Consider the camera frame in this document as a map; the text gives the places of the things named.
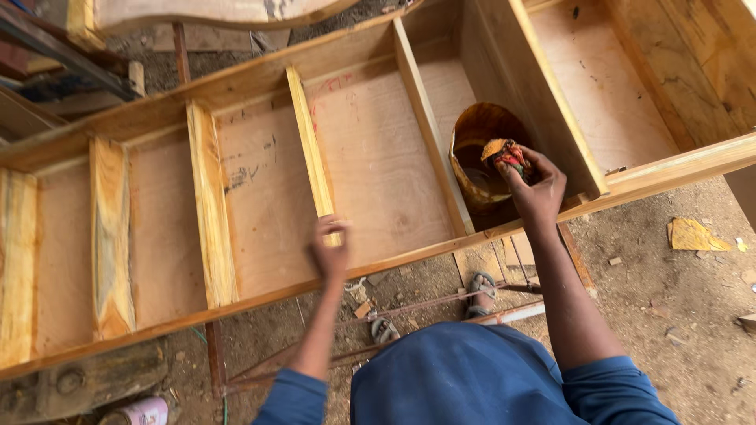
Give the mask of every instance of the person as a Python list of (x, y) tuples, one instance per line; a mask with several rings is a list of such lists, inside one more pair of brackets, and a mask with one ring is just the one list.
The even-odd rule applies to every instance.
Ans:
[[(352, 377), (352, 423), (679, 423), (601, 317), (559, 240), (565, 175), (544, 155), (522, 152), (541, 180), (528, 186), (511, 168), (505, 179), (532, 246), (556, 361), (538, 341), (506, 325), (442, 322), (397, 338), (383, 320), (373, 333), (393, 341)], [(323, 236), (332, 232), (342, 234), (341, 246), (324, 246)], [(322, 296), (253, 424), (323, 422), (348, 255), (349, 226), (321, 218), (314, 256)], [(486, 291), (474, 296), (468, 315), (485, 313), (494, 282), (482, 271), (470, 283), (468, 290)]]

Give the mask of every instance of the hand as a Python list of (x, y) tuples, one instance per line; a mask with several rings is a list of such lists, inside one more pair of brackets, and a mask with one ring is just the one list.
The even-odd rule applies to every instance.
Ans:
[(567, 176), (543, 154), (525, 146), (520, 147), (524, 158), (541, 174), (541, 180), (528, 186), (517, 170), (510, 166), (503, 176), (512, 191), (517, 212), (525, 222), (525, 230), (536, 234), (555, 227), (556, 215), (559, 214), (565, 194)]
[[(340, 221), (338, 216), (322, 216), (315, 225), (315, 235), (312, 241), (312, 251), (316, 266), (323, 276), (324, 289), (338, 287), (339, 292), (346, 281), (346, 266), (349, 260), (349, 226), (348, 222)], [(341, 245), (328, 247), (324, 237), (328, 234), (341, 232)]]

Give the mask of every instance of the wooden cabinet frame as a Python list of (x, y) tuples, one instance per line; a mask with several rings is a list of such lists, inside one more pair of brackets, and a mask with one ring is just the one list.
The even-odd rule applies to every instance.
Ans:
[[(560, 221), (756, 163), (756, 135), (699, 137), (634, 34), (641, 6), (606, 3), (583, 23), (565, 3), (423, 0), (3, 148), (0, 377), (314, 290), (305, 248), (333, 211), (355, 223), (350, 278), (522, 231), (511, 208), (472, 218), (448, 166), (475, 101), (566, 173)], [(569, 56), (588, 42), (606, 51)]]

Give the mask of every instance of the curved wooden board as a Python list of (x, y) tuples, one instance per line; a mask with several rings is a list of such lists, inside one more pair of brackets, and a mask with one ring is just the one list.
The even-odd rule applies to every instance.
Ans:
[(154, 23), (183, 22), (232, 29), (285, 29), (331, 17), (357, 0), (71, 0), (93, 1), (100, 36)]

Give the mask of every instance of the blue long-sleeve shirt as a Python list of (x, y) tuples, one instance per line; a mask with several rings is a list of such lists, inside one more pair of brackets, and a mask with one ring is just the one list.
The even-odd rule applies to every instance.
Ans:
[[(326, 383), (282, 370), (254, 425), (316, 424)], [(352, 377), (352, 423), (678, 424), (627, 356), (559, 372), (508, 326), (444, 322), (391, 343)]]

